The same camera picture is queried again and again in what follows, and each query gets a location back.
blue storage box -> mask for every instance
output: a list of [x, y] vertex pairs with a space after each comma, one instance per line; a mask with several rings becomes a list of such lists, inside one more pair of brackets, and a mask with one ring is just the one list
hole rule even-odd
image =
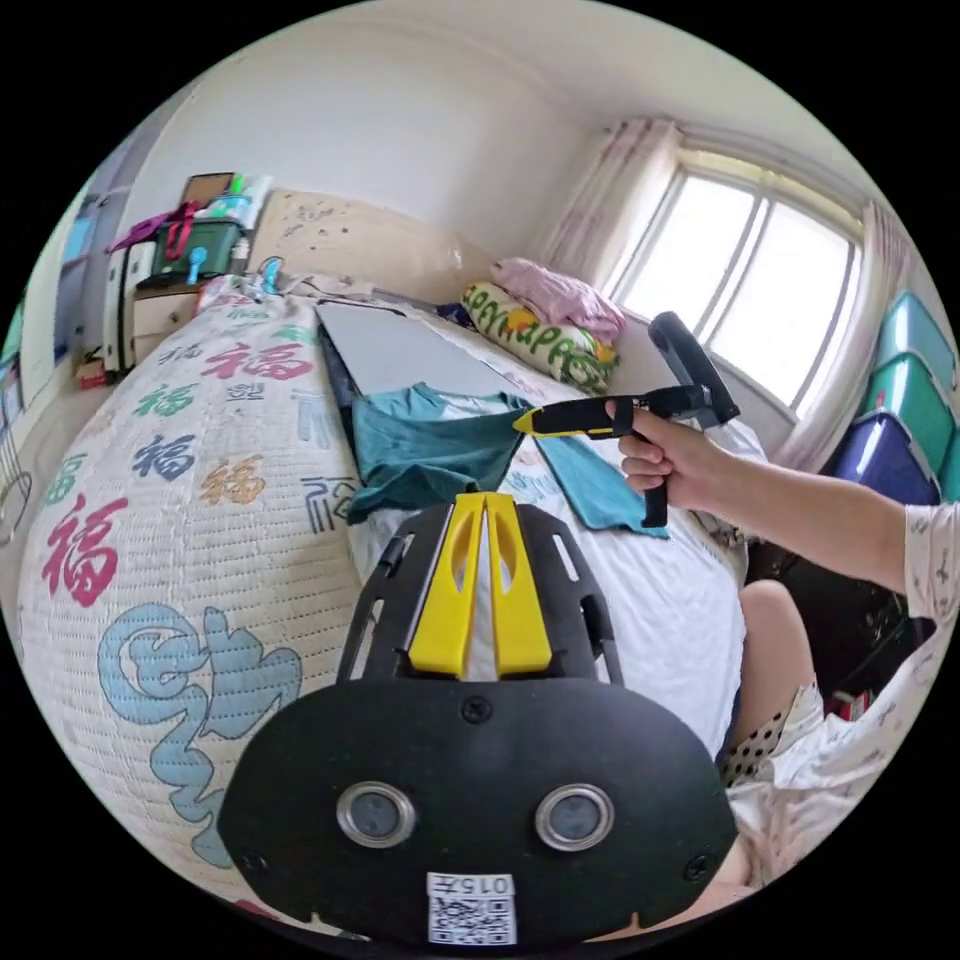
[[880, 328], [877, 368], [903, 354], [919, 357], [948, 396], [957, 386], [957, 356], [946, 334], [910, 290], [894, 301]]
[[898, 503], [934, 506], [940, 502], [940, 488], [915, 450], [896, 417], [876, 413], [849, 430], [832, 474]]
[[953, 434], [940, 472], [940, 490], [947, 503], [960, 503], [960, 427]]

yellow patterned pillow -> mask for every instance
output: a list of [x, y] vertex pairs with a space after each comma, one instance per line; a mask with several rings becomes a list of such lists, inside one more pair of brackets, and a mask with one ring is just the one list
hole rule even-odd
[[473, 283], [463, 295], [473, 325], [534, 370], [588, 393], [606, 393], [618, 363], [616, 350], [581, 327], [541, 323], [493, 283]]

ceiling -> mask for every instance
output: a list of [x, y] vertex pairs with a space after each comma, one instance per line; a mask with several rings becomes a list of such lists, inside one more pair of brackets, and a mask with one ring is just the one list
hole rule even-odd
[[481, 47], [538, 78], [593, 125], [666, 115], [785, 148], [880, 196], [840, 141], [779, 87], [718, 48], [628, 10], [592, 0], [372, 0], [321, 17]]

window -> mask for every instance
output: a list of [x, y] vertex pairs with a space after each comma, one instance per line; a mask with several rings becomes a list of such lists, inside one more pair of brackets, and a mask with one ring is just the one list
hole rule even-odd
[[763, 173], [684, 169], [614, 297], [648, 319], [673, 311], [799, 419], [849, 323], [860, 245], [849, 222], [824, 215], [829, 202], [804, 202], [799, 185], [791, 193]]

knee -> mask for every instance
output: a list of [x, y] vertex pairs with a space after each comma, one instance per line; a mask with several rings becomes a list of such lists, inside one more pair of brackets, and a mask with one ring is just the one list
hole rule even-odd
[[771, 615], [795, 617], [799, 615], [790, 591], [776, 580], [755, 580], [740, 591], [740, 607], [749, 629], [750, 621]]

